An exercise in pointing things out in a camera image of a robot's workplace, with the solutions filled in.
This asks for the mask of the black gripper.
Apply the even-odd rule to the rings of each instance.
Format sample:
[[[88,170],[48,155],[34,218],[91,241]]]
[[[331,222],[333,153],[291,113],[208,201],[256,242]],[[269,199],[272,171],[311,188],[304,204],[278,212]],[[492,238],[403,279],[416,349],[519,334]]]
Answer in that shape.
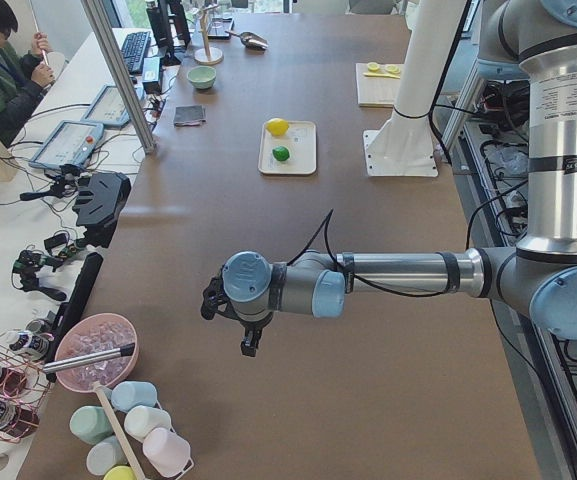
[[[237,313],[238,322],[244,328],[244,336],[240,344],[244,356],[255,356],[262,338],[263,329],[272,321],[273,312],[261,312],[258,315]]]

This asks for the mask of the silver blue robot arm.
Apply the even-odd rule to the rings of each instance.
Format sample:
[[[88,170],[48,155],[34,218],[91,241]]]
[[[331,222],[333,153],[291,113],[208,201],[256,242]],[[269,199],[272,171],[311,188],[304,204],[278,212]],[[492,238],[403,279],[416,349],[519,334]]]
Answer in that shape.
[[[288,262],[233,255],[203,294],[202,315],[245,329],[254,355],[277,311],[336,317],[348,293],[373,287],[412,298],[464,292],[507,304],[577,340],[577,1],[488,1],[480,70],[529,79],[528,226],[512,247],[462,253],[359,254],[303,250]]]

